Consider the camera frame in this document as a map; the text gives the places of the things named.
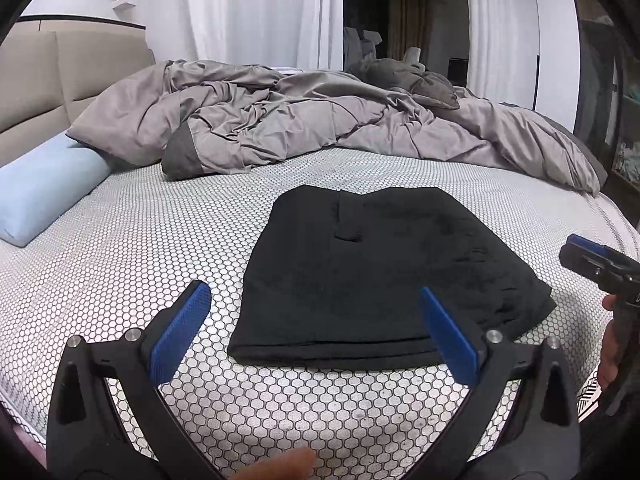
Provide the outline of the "person's left hand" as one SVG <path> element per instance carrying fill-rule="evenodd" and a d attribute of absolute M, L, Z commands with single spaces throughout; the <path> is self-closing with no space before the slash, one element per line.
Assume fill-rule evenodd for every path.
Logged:
<path fill-rule="evenodd" d="M 243 468 L 231 480 L 305 480 L 314 473 L 315 461 L 311 448 L 291 448 Z"/>

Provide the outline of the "person's right hand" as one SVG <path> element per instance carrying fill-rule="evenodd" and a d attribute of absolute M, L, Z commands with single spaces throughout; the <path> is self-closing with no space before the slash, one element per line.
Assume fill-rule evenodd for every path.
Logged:
<path fill-rule="evenodd" d="M 608 322 L 602 338 L 600 363 L 597 370 L 597 380 L 600 388 L 606 390 L 614 382 L 618 375 L 618 354 L 620 344 L 618 343 L 614 320 Z"/>

